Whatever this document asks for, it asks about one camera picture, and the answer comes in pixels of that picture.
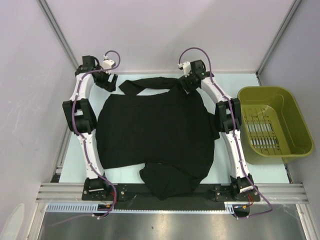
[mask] metal floor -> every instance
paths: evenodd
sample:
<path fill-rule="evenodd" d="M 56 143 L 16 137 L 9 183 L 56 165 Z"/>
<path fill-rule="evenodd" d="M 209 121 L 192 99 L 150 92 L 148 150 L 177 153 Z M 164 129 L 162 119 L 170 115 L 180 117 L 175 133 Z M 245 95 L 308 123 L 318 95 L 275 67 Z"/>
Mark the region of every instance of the metal floor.
<path fill-rule="evenodd" d="M 256 205 L 251 213 L 267 209 Z M 295 204 L 274 205 L 271 213 L 236 220 L 230 214 L 113 213 L 50 224 L 82 213 L 47 212 L 39 240 L 305 240 Z"/>

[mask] black cloth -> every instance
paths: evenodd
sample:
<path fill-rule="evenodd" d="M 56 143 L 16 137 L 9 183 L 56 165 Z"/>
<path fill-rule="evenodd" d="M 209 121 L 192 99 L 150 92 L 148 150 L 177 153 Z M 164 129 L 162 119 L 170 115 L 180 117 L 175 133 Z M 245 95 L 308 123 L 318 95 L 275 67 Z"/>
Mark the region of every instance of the black cloth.
<path fill-rule="evenodd" d="M 187 94 L 176 78 L 126 80 L 111 94 L 96 128 L 103 168 L 145 163 L 140 176 L 161 200 L 194 191 L 214 160 L 214 115 L 197 91 Z M 145 88 L 169 89 L 137 95 Z"/>

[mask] white wall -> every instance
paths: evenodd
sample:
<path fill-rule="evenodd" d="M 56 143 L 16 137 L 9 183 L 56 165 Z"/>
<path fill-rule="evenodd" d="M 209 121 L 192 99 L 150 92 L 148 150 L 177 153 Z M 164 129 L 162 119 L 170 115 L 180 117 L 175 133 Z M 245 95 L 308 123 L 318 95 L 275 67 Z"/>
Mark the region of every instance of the white wall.
<path fill-rule="evenodd" d="M 0 32 L 0 233 L 23 203 L 20 240 L 53 171 L 74 70 L 37 1 L 2 1 Z"/>
<path fill-rule="evenodd" d="M 48 0 L 75 57 L 119 51 L 119 72 L 178 72 L 189 47 L 215 72 L 255 73 L 294 0 Z M 192 51 L 184 59 L 203 59 Z"/>
<path fill-rule="evenodd" d="M 289 164 L 296 183 L 303 182 L 320 229 L 320 1 L 302 1 L 273 56 L 262 71 L 263 85 L 291 91 L 314 140 L 312 155 Z"/>

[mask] plastic basket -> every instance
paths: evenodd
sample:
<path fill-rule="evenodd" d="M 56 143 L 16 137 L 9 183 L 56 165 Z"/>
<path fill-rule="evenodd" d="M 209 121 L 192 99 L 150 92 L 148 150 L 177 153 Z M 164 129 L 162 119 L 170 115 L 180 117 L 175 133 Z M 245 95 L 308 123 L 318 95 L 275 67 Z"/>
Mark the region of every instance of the plastic basket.
<path fill-rule="evenodd" d="M 314 149 L 308 127 L 293 95 L 278 86 L 250 86 L 238 93 L 241 144 L 251 164 L 288 163 Z"/>

